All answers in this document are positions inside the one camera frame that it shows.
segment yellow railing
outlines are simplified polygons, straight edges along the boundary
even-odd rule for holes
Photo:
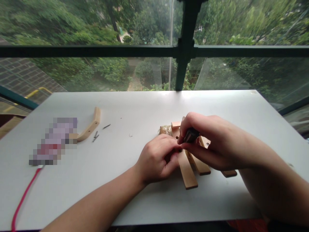
[[[51,91],[49,91],[47,88],[45,88],[45,87],[40,87],[40,88],[38,88],[38,89],[36,89],[36,90],[34,90],[34,91],[32,91],[30,94],[28,94],[27,96],[25,96],[25,98],[30,98],[31,96],[33,96],[33,95],[35,95],[37,92],[39,92],[40,90],[45,90],[46,92],[49,92],[50,94],[52,94],[52,92]],[[11,109],[13,109],[13,108],[15,108],[15,106],[10,106],[10,107],[8,107],[7,109],[5,109],[3,112],[4,113],[7,113],[7,112],[9,112]]]

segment table top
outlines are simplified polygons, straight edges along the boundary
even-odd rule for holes
[[[309,145],[255,90],[182,92],[54,93],[0,140],[0,230],[10,230],[16,207],[36,167],[29,155],[56,117],[77,117],[81,133],[101,109],[100,135],[66,150],[58,165],[40,172],[17,218],[18,230],[42,229],[99,186],[134,165],[161,125],[194,111],[219,115],[273,148],[309,181]],[[241,176],[225,178],[211,169],[198,188],[185,190],[180,170],[150,184],[121,212],[113,225],[178,223],[260,217]]]

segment dark green window frame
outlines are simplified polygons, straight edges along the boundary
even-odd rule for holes
[[[194,29],[198,13],[207,0],[178,0],[183,2],[181,37],[177,46],[0,46],[0,57],[172,57],[177,65],[176,91],[181,91],[187,65],[196,57],[309,57],[309,46],[196,46]],[[22,96],[0,87],[0,96],[28,109],[38,105]],[[285,115],[309,104],[304,98],[279,113]]]

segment pink cable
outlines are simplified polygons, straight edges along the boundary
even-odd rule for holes
[[[15,222],[16,222],[16,218],[17,218],[18,211],[19,211],[20,207],[22,206],[23,201],[25,200],[25,197],[26,197],[26,195],[27,195],[27,192],[29,191],[29,189],[30,189],[32,183],[34,182],[36,176],[37,176],[38,173],[41,171],[41,169],[42,169],[42,168],[38,168],[38,169],[35,171],[35,174],[34,174],[32,180],[31,180],[31,182],[29,183],[28,187],[26,188],[26,191],[24,192],[23,197],[22,197],[22,199],[20,200],[19,205],[17,206],[17,209],[16,209],[16,211],[15,211],[15,213],[14,213],[13,220],[12,220],[12,232],[16,232]]]

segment glass window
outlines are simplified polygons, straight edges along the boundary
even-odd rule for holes
[[[174,90],[176,71],[170,57],[1,58],[0,85],[40,104],[53,92]]]
[[[199,45],[308,45],[309,1],[208,0],[195,35]]]
[[[14,45],[175,43],[177,0],[2,0],[1,36]]]
[[[309,105],[284,116],[284,118],[305,139],[309,138]]]
[[[27,116],[31,113],[31,110],[17,105],[9,100],[0,98],[0,114],[17,114]]]
[[[196,58],[184,90],[256,89],[281,110],[309,96],[308,58]]]

